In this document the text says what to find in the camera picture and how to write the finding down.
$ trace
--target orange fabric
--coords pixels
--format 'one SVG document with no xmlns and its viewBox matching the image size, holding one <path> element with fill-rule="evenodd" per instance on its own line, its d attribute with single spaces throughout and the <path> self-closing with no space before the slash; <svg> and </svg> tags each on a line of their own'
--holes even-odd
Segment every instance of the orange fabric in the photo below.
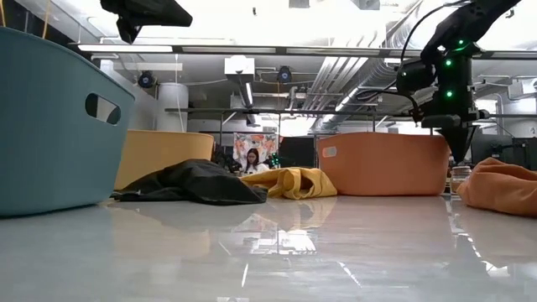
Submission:
<svg viewBox="0 0 537 302">
<path fill-rule="evenodd" d="M 340 195 L 439 195 L 446 187 L 450 150 L 442 136 L 347 133 L 317 145 Z"/>
<path fill-rule="evenodd" d="M 468 206 L 537 217 L 537 173 L 496 159 L 485 159 L 457 194 Z"/>
</svg>

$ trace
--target glossy white floor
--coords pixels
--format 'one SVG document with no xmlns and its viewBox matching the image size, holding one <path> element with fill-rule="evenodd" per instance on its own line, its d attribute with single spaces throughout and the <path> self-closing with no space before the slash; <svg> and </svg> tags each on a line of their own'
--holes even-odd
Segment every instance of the glossy white floor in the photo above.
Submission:
<svg viewBox="0 0 537 302">
<path fill-rule="evenodd" d="M 0 221 L 0 301 L 537 301 L 537 221 L 436 198 Z"/>
</svg>

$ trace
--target ceiling light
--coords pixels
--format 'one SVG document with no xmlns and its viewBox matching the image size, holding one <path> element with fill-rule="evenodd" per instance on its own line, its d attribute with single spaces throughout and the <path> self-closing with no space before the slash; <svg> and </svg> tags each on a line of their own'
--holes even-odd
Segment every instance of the ceiling light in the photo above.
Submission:
<svg viewBox="0 0 537 302">
<path fill-rule="evenodd" d="M 326 114 L 326 115 L 322 118 L 322 122 L 329 122 L 333 117 L 334 117 L 333 114 Z"/>
<path fill-rule="evenodd" d="M 78 49 L 93 53 L 172 53 L 169 45 L 79 44 Z"/>
<path fill-rule="evenodd" d="M 384 63 L 386 64 L 401 64 L 401 59 L 397 58 L 385 58 Z"/>
<path fill-rule="evenodd" d="M 183 47 L 185 53 L 228 53 L 228 54 L 275 54 L 274 47 L 214 47 L 214 46 L 187 46 Z"/>
<path fill-rule="evenodd" d="M 349 93 L 349 97 L 353 97 L 358 92 L 358 87 L 354 88 L 351 93 Z"/>
<path fill-rule="evenodd" d="M 248 101 L 250 105 L 253 104 L 253 95 L 252 95 L 252 83 L 246 83 L 246 93 L 248 94 Z"/>
<path fill-rule="evenodd" d="M 345 96 L 343 101 L 341 101 L 340 106 L 343 106 L 343 105 L 347 104 L 350 100 L 351 100 L 351 98 L 349 96 Z"/>
</svg>

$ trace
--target woman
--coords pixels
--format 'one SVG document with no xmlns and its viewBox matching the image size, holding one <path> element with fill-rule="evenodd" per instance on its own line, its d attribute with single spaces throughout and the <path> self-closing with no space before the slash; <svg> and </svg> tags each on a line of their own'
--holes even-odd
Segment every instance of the woman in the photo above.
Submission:
<svg viewBox="0 0 537 302">
<path fill-rule="evenodd" d="M 246 169 L 244 170 L 245 175 L 263 173 L 269 171 L 269 167 L 265 164 L 259 163 L 259 151 L 256 148 L 251 148 L 248 150 L 248 155 L 246 156 Z"/>
</svg>

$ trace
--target basket handle hole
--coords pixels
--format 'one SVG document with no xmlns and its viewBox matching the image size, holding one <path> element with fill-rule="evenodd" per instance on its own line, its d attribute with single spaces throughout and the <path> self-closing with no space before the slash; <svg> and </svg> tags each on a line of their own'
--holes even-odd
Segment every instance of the basket handle hole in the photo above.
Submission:
<svg viewBox="0 0 537 302">
<path fill-rule="evenodd" d="M 117 125 L 121 119 L 119 106 L 95 93 L 90 93 L 86 98 L 86 113 L 90 117 L 111 125 Z"/>
</svg>

